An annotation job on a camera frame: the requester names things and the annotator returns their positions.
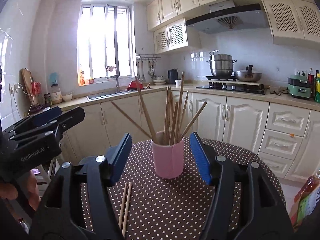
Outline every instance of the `faucet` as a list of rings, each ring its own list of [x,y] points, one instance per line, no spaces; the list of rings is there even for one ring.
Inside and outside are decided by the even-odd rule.
[[[120,85],[119,85],[119,80],[118,80],[118,78],[120,77],[120,75],[117,74],[117,68],[114,67],[114,66],[107,66],[107,67],[106,67],[106,72],[107,72],[108,70],[109,70],[109,72],[112,72],[113,70],[116,71],[116,75],[107,77],[107,79],[116,78],[116,82],[117,82],[117,85],[116,85],[116,86],[117,86],[117,92],[120,92]]]

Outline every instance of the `sink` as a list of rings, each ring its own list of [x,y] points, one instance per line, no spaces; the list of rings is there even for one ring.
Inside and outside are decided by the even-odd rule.
[[[94,99],[98,99],[98,98],[100,98],[100,99],[107,98],[107,97],[110,97],[113,95],[122,94],[122,93],[130,93],[130,92],[133,92],[133,91],[127,91],[127,90],[120,91],[120,92],[109,91],[109,92],[103,92],[103,93],[98,93],[98,94],[87,96],[87,99],[90,101],[90,100],[94,100]]]

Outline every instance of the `stainless steel pot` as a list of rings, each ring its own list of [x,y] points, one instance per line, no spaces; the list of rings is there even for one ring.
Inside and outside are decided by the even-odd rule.
[[[219,50],[210,52],[210,70],[213,76],[231,76],[233,72],[233,64],[237,60],[232,60],[232,56],[228,54],[214,54]]]
[[[262,73],[260,72],[252,72],[253,65],[249,65],[246,67],[246,70],[234,71],[236,79],[244,82],[258,82]]]

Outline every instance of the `green appliance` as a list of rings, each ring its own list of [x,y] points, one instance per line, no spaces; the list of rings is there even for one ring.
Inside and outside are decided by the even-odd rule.
[[[288,93],[295,98],[309,99],[311,97],[310,82],[307,76],[292,75],[288,78]]]

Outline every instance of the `wall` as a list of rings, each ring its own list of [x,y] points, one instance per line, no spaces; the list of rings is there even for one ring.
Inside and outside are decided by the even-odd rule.
[[[80,7],[81,0],[42,0],[40,3],[32,32],[30,68],[36,81],[43,84],[44,93],[50,91],[48,77],[53,72],[59,74],[62,93],[73,91],[78,95],[116,87],[116,81],[78,86],[76,42]],[[132,18],[136,47],[133,53],[154,54],[153,33],[147,29],[146,6],[134,3]],[[159,75],[164,74],[162,65],[168,65],[163,61],[157,62]],[[147,82],[151,81],[147,62],[144,76]],[[120,86],[126,86],[132,80],[120,80]]]
[[[209,60],[209,51],[215,49],[238,60],[234,64],[234,70],[253,65],[253,70],[262,72],[261,82],[275,86],[286,86],[287,78],[295,73],[295,69],[308,72],[310,67],[314,72],[320,69],[318,50],[272,44],[269,28],[211,35],[200,33],[200,38],[202,49],[195,52],[203,52],[203,58],[193,61],[191,52],[170,55],[171,66],[180,72],[184,70],[187,79],[206,80],[206,75],[212,75],[206,61]]]
[[[40,0],[8,0],[0,13],[0,43],[8,40],[5,57],[2,57],[4,75],[0,116],[3,130],[20,120],[19,113],[23,116],[30,107],[30,101],[21,89],[14,94],[16,107],[13,95],[9,93],[9,83],[23,83],[19,70],[29,68],[30,37],[39,2]]]

